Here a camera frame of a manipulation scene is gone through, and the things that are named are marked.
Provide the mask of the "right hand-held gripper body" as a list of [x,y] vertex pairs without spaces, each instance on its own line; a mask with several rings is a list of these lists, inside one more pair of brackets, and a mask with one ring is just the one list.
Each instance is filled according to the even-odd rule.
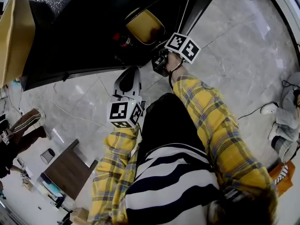
[[200,47],[190,37],[175,32],[151,60],[153,70],[162,76],[168,76],[165,67],[169,52],[177,54],[181,61],[193,64],[200,51]]

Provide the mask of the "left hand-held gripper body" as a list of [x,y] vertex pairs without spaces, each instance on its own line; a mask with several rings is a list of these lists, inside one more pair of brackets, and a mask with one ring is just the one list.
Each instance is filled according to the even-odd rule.
[[143,116],[145,104],[139,89],[128,92],[114,89],[107,105],[107,121],[116,128],[135,128]]

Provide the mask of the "person's right hand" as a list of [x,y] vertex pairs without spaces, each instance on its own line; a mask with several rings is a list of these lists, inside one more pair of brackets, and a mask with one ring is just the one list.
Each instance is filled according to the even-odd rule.
[[174,82],[186,72],[186,69],[181,65],[181,58],[172,52],[168,54],[166,70],[172,74],[172,80]]

